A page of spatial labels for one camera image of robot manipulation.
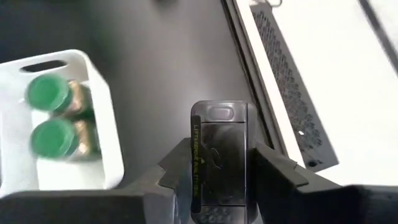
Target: basket handle hole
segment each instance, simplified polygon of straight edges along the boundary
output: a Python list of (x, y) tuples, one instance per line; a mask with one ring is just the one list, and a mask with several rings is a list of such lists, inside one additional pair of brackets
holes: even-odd
[(48, 62), (42, 62), (42, 63), (37, 63), (34, 65), (28, 65), (25, 67), (22, 67), (21, 70), (23, 72), (42, 72), (54, 68), (60, 68), (67, 66), (67, 63), (62, 61), (62, 60), (51, 60)]

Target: white tray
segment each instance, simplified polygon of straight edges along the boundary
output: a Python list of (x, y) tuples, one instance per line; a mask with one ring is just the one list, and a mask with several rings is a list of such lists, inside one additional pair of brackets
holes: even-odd
[[(378, 6), (396, 10), (397, 1), (370, 2), (388, 29), (383, 18), (398, 14)], [(398, 185), (398, 78), (359, 1), (284, 1), (273, 15), (340, 162), (317, 174)]]
[[(34, 73), (21, 69), (53, 60), (66, 65)], [(30, 134), (49, 115), (32, 110), (24, 101), (24, 92), (33, 78), (46, 73), (90, 86), (102, 160), (51, 161), (31, 152)], [(118, 185), (124, 166), (112, 105), (109, 86), (88, 56), (79, 50), (0, 64), (0, 197), (26, 190), (110, 189)]]

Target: black device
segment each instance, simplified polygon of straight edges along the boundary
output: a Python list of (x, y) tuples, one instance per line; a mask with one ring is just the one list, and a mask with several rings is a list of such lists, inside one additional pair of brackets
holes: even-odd
[(257, 112), (245, 101), (199, 101), (191, 110), (192, 218), (251, 223), (257, 216), (250, 164)]
[[(198, 113), (212, 105), (240, 105), (235, 112), (242, 112), (244, 121), (230, 122), (217, 120), (209, 122), (209, 113)], [(354, 185), (342, 187), (308, 169), (297, 165), (281, 153), (263, 144), (256, 144), (251, 151), (251, 105), (241, 101), (199, 102), (192, 110), (199, 114), (193, 118), (193, 140), (183, 139), (156, 166), (149, 169), (141, 178), (126, 187), (113, 190), (86, 191), (40, 191), (19, 192), (0, 199), (0, 223), (137, 223), (137, 224), (187, 224), (190, 213), (197, 223), (250, 223), (255, 217), (252, 206), (258, 204), (263, 223), (398, 223), (398, 188)], [(225, 126), (203, 131), (205, 124), (221, 123)], [(243, 124), (245, 129), (225, 128), (229, 124)], [(241, 167), (229, 167), (229, 161), (239, 164), (241, 157), (228, 154), (237, 152), (242, 131), (245, 136), (246, 177), (242, 182)], [(228, 146), (232, 151), (218, 150), (220, 157), (208, 155), (205, 148), (195, 152), (199, 139), (213, 136), (213, 147)], [(224, 176), (222, 173), (192, 176), (190, 167), (195, 162), (206, 164), (209, 159), (212, 166), (226, 165), (236, 175)], [(198, 167), (197, 173), (207, 170)], [(195, 183), (201, 183), (201, 195), (194, 195)], [(251, 194), (255, 195), (253, 203)], [(212, 214), (230, 212), (231, 218), (208, 219)], [(206, 215), (206, 222), (201, 222), (200, 215)]]

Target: device label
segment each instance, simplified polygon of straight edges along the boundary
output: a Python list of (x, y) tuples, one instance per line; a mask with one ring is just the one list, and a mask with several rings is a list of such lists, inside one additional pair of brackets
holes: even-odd
[(205, 163), (201, 156), (201, 119), (200, 116), (191, 117), (191, 151), (192, 151), (192, 204), (191, 211), (200, 213), (201, 210), (201, 165)]

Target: perforated black panel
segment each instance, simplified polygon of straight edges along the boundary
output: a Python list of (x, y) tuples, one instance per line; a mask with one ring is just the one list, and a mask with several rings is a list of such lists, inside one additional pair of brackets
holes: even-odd
[(307, 168), (320, 171), (338, 164), (271, 7), (264, 3), (251, 9)]

